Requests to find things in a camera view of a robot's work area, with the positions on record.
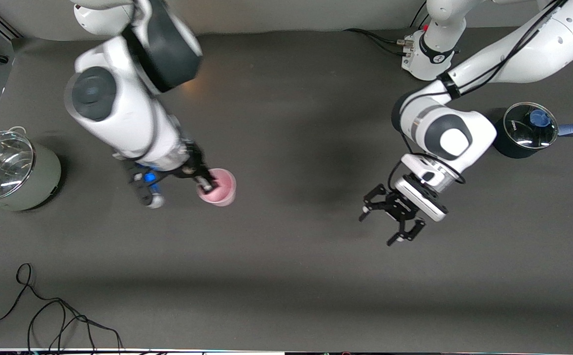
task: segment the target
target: pot with glass lid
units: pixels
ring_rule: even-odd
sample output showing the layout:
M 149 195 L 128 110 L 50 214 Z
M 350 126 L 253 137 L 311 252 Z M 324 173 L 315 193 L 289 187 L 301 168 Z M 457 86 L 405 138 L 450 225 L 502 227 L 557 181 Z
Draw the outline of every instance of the pot with glass lid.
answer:
M 56 154 L 25 134 L 22 127 L 0 131 L 0 209 L 6 211 L 23 211 L 41 204 L 54 193 L 61 179 Z

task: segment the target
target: gray table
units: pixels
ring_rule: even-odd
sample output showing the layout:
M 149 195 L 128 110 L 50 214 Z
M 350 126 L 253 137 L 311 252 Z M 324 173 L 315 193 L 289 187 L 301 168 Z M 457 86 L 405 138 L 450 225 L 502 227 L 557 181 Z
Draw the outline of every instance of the gray table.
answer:
M 509 31 L 468 30 L 458 59 Z M 200 42 L 198 78 L 163 101 L 208 163 L 236 175 L 237 200 L 219 209 L 169 178 L 155 211 L 64 110 L 73 61 L 95 43 L 18 43 L 0 130 L 25 126 L 68 175 L 50 204 L 0 212 L 0 316 L 19 289 L 14 271 L 29 261 L 43 295 L 117 328 L 131 348 L 573 353 L 573 138 L 526 160 L 489 150 L 466 186 L 442 195 L 443 222 L 388 248 L 396 224 L 383 213 L 358 223 L 361 197 L 405 152 L 390 124 L 394 101 L 424 84 L 358 34 Z M 451 106 L 520 101 L 573 123 L 573 63 Z M 25 346 L 40 306 L 25 297 L 0 324 L 0 347 Z M 41 345 L 59 321 L 59 310 L 40 317 Z M 88 346 L 83 326 L 68 346 Z

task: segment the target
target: white wall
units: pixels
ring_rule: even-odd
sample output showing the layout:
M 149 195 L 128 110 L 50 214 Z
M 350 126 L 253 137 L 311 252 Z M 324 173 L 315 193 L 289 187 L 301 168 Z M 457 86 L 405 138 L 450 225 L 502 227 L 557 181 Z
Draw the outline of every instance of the white wall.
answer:
M 277 30 L 401 29 L 422 0 L 168 0 L 197 34 Z M 467 16 L 470 27 L 519 26 L 537 13 L 535 1 L 485 2 Z M 74 20 L 68 0 L 0 0 L 0 15 L 24 36 L 94 39 Z

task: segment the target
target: table surface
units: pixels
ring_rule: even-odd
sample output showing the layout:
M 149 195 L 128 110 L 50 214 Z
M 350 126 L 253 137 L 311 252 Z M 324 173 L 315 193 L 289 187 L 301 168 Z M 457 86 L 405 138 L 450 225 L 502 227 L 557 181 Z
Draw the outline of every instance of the table surface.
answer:
M 467 30 L 457 60 L 510 30 Z M 573 137 L 524 160 L 491 148 L 467 185 L 442 194 L 442 222 L 389 248 L 397 225 L 383 213 L 359 223 L 361 197 L 406 151 L 392 105 L 424 83 L 354 33 L 199 40 L 198 78 L 162 101 L 208 164 L 236 175 L 237 200 L 217 208 L 169 178 L 153 211 L 63 106 L 74 59 L 97 42 L 18 43 L 0 130 L 25 126 L 61 157 L 66 180 L 43 207 L 0 211 L 0 316 L 30 262 L 43 296 L 117 329 L 128 348 L 573 353 Z M 573 63 L 451 107 L 521 101 L 573 123 Z M 25 346 L 41 305 L 24 296 L 0 323 L 0 347 Z M 41 315 L 37 345 L 54 338 L 59 314 Z M 88 346 L 83 326 L 67 346 Z

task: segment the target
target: pot handle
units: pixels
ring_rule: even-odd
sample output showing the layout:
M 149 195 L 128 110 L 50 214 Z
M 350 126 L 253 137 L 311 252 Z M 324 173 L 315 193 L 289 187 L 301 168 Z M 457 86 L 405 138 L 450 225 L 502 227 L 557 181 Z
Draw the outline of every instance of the pot handle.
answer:
M 17 130 L 23 131 L 23 134 L 24 134 L 24 135 L 27 133 L 26 129 L 23 128 L 22 126 L 14 126 L 14 127 L 11 127 L 9 131 L 16 132 Z

